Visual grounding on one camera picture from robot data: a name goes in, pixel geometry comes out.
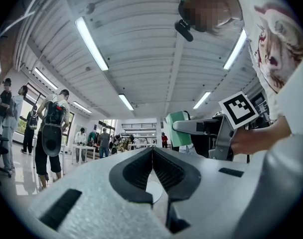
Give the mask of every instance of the black pants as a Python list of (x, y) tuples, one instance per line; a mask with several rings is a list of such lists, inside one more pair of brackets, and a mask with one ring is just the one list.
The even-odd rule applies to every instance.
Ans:
[(28, 149), (28, 153), (32, 153), (32, 143), (33, 143), (34, 130), (31, 130), (26, 125), (26, 129), (24, 132), (24, 140), (23, 140), (23, 151), (26, 152), (26, 147)]
[[(38, 175), (46, 175), (46, 163), (47, 163), (47, 154), (45, 153), (42, 145), (42, 132), (37, 134), (37, 142), (35, 148), (35, 166), (36, 173)], [(61, 163), (59, 156), (49, 157), (51, 164), (51, 171), (53, 173), (59, 173), (61, 171)]]

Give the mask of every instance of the green object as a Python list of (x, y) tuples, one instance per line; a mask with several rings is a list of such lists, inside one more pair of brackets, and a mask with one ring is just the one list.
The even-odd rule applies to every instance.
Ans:
[(173, 147), (192, 144), (190, 134), (177, 132), (172, 129), (173, 123), (176, 121), (180, 121), (180, 120), (189, 120), (188, 114), (181, 111), (181, 112), (168, 114), (168, 116), (166, 117), (166, 122), (169, 127), (169, 135), (170, 135), (170, 139), (171, 139)]

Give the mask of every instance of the hand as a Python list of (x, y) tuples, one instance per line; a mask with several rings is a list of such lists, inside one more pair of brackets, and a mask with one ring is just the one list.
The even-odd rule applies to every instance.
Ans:
[(244, 128), (237, 129), (231, 142), (234, 155), (251, 155), (260, 150), (267, 150), (272, 145), (272, 137), (264, 130), (245, 130)]

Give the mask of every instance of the black and white marker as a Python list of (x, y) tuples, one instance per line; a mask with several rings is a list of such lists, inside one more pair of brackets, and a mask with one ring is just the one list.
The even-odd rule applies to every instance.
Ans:
[(233, 129), (237, 129), (259, 116), (242, 91), (220, 101), (219, 105), (222, 112), (228, 117)]

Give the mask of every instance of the fluorescent light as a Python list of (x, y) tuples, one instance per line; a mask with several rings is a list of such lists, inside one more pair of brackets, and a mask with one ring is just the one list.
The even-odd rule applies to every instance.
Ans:
[(134, 110), (134, 108), (132, 107), (130, 102), (128, 102), (128, 100), (127, 100), (127, 98), (125, 97), (124, 94), (119, 94), (118, 96), (122, 99), (122, 101), (124, 102), (124, 104), (127, 106), (128, 109), (130, 109), (131, 111)]
[(75, 104), (79, 108), (82, 108), (84, 111), (88, 112), (89, 114), (92, 113), (90, 110), (86, 109), (84, 106), (80, 105), (78, 102), (73, 102), (73, 104)]
[(36, 102), (36, 100), (33, 98), (33, 97), (31, 97), (29, 94), (26, 94), (27, 95), (27, 97), (29, 98), (29, 99), (31, 99), (32, 101), (35, 101)]
[(206, 98), (207, 98), (209, 95), (210, 95), (210, 92), (206, 92), (206, 93), (202, 96), (202, 98), (198, 101), (198, 103), (197, 103), (193, 108), (194, 108), (194, 109), (197, 109), (197, 108), (202, 104), (202, 102), (206, 100)]
[(241, 32), (241, 35), (237, 41), (237, 44), (234, 47), (234, 49), (232, 50), (227, 62), (224, 64), (223, 69), (228, 70), (231, 67), (232, 63), (235, 61), (236, 57), (238, 56), (246, 39), (247, 39), (246, 31), (243, 29)]
[(108, 70), (108, 65), (106, 64), (102, 54), (98, 50), (98, 48), (91, 36), (91, 33), (88, 30), (88, 27), (84, 21), (84, 18), (83, 17), (78, 18), (75, 21), (75, 25), (76, 25), (78, 31), (80, 32), (87, 48), (89, 49), (93, 58), (95, 59), (96, 63), (98, 64), (98, 66), (101, 68), (102, 71)]
[(57, 86), (55, 86), (44, 74), (42, 74), (37, 68), (34, 69), (34, 71), (42, 77), (43, 80), (45, 80), (53, 89), (57, 90)]

